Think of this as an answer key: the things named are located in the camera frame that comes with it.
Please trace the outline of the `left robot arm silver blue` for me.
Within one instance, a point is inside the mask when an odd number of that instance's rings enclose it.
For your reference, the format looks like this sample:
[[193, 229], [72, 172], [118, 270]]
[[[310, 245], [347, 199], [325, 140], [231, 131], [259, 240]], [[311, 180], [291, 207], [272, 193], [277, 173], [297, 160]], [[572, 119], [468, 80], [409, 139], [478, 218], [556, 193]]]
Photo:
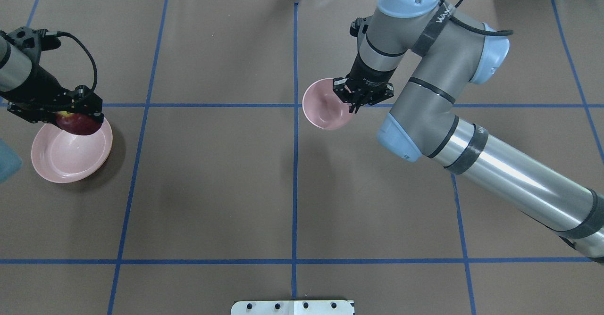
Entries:
[[[91, 62], [91, 86], [66, 89], [41, 66], [42, 53], [61, 47], [62, 37], [72, 39]], [[103, 100], [96, 93], [98, 74], [90, 51], [69, 32], [25, 26], [1, 32], [1, 97], [8, 112], [31, 124], [51, 124], [75, 136], [98, 132], [104, 124]]]

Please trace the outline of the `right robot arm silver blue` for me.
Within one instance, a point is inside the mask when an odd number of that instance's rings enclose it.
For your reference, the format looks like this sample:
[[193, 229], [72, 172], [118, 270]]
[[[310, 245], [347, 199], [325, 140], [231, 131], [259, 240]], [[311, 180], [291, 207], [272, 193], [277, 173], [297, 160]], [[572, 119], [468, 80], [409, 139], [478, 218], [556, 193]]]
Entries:
[[355, 116], [386, 109], [382, 153], [482, 188], [602, 264], [603, 108], [578, 87], [559, 0], [520, 21], [512, 0], [458, 1], [371, 0], [333, 89]]

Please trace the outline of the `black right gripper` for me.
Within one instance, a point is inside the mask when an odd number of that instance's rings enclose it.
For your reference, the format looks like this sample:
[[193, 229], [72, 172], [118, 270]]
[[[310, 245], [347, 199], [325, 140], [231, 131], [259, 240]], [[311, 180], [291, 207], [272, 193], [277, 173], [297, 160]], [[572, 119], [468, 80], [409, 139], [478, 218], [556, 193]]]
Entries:
[[394, 96], [390, 79], [394, 70], [378, 71], [356, 55], [350, 72], [344, 78], [334, 78], [333, 92], [349, 105], [349, 113], [358, 113], [360, 107], [376, 105]]

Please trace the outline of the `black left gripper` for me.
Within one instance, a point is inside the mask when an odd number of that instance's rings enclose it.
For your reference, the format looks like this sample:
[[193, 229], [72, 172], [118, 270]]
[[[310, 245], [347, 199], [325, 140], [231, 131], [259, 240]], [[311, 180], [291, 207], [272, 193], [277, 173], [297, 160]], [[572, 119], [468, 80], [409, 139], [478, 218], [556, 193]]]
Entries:
[[7, 111], [30, 123], [55, 124], [55, 113], [67, 111], [103, 123], [102, 99], [86, 85], [68, 90], [41, 66], [34, 66], [28, 78], [7, 92]]

